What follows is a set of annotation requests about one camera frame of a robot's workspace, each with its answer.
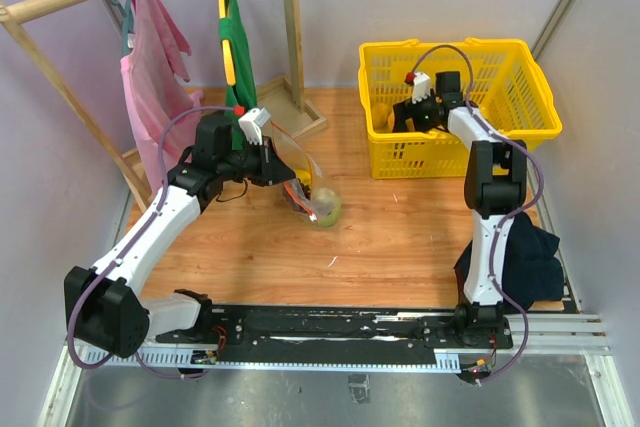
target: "yellow basket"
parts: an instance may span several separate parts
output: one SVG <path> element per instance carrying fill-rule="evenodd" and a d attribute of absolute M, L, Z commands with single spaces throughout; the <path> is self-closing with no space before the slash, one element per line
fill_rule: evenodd
<path fill-rule="evenodd" d="M 459 177 L 466 173 L 469 154 L 451 134 L 393 134 L 373 129 L 371 106 L 379 102 L 393 106 L 410 97 L 405 76 L 418 57 L 436 45 L 407 40 L 360 46 L 358 84 L 367 117 L 371 175 L 376 179 Z M 462 49 L 473 65 L 475 85 L 471 100 L 501 133 L 524 140 L 533 150 L 562 131 L 549 84 L 527 44 L 521 40 L 467 39 L 453 45 Z M 457 70 L 463 90 L 469 85 L 467 65 L 451 49 L 433 52 L 417 70 L 432 79 L 437 72 Z"/>

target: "clear plastic bag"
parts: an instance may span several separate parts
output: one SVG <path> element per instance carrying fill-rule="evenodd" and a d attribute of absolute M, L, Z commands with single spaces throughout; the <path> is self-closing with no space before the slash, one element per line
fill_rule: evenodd
<path fill-rule="evenodd" d="M 321 227 L 330 227 L 340 218 L 342 201 L 311 156 L 277 124 L 269 129 L 274 148 L 296 173 L 296 178 L 283 184 L 283 193 L 293 209 L 304 213 Z"/>

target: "yellow fruit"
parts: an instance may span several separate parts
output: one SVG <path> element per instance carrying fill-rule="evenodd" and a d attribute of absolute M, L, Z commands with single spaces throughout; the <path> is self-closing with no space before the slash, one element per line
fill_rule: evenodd
<path fill-rule="evenodd" d="M 390 105 L 381 102 L 371 106 L 371 123 L 373 124 L 374 130 L 380 130 L 385 126 L 391 110 Z"/>
<path fill-rule="evenodd" d="M 296 177 L 302 185 L 311 188 L 311 173 L 307 170 L 295 169 Z"/>
<path fill-rule="evenodd" d="M 387 117 L 387 126 L 389 128 L 389 132 L 393 132 L 393 124 L 395 123 L 396 123 L 396 114 L 392 110 L 389 116 Z"/>

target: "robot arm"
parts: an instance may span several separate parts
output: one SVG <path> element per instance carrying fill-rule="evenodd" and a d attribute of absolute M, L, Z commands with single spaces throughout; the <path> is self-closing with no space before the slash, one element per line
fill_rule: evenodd
<path fill-rule="evenodd" d="M 194 146 L 186 149 L 178 165 L 169 171 L 166 197 L 159 192 L 127 235 L 93 268 L 74 267 L 65 278 L 69 322 L 83 291 L 118 259 L 117 267 L 84 302 L 74 326 L 76 338 L 129 357 L 145 339 L 190 329 L 198 322 L 203 306 L 211 303 L 206 296 L 176 291 L 163 299 L 141 302 L 138 295 L 169 246 L 222 192 L 225 181 L 248 179 L 254 185 L 267 186 L 295 178 L 294 171 L 278 157 L 271 139 L 262 135 L 260 127 L 268 118 L 264 109 L 245 114 L 238 125 L 248 144 L 235 151 L 231 149 L 233 124 L 228 117 L 207 115 L 201 119 Z"/>
<path fill-rule="evenodd" d="M 472 210 L 473 245 L 454 328 L 459 334 L 501 330 L 503 298 L 496 285 L 502 289 L 505 248 L 513 224 L 513 219 L 504 217 L 525 201 L 527 159 L 511 145 L 496 140 L 494 135 L 501 135 L 484 120 L 477 106 L 466 105 L 459 72 L 437 73 L 435 91 L 422 72 L 408 75 L 407 83 L 413 86 L 412 96 L 394 105 L 394 132 L 406 132 L 406 121 L 411 119 L 417 131 L 450 132 L 470 154 L 464 198 Z"/>

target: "red wire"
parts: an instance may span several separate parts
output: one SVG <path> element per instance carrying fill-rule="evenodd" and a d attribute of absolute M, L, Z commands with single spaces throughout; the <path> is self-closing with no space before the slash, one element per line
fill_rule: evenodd
<path fill-rule="evenodd" d="M 217 332 L 218 338 L 218 356 L 222 353 L 222 350 L 227 345 L 227 331 L 224 327 L 216 325 L 214 330 Z"/>
<path fill-rule="evenodd" d="M 496 355 L 496 351 L 498 350 L 498 342 L 496 340 L 496 336 L 491 334 L 490 338 L 491 343 L 493 344 L 493 350 L 491 351 L 490 355 L 482 359 L 484 362 L 489 362 L 493 358 L 493 356 Z"/>

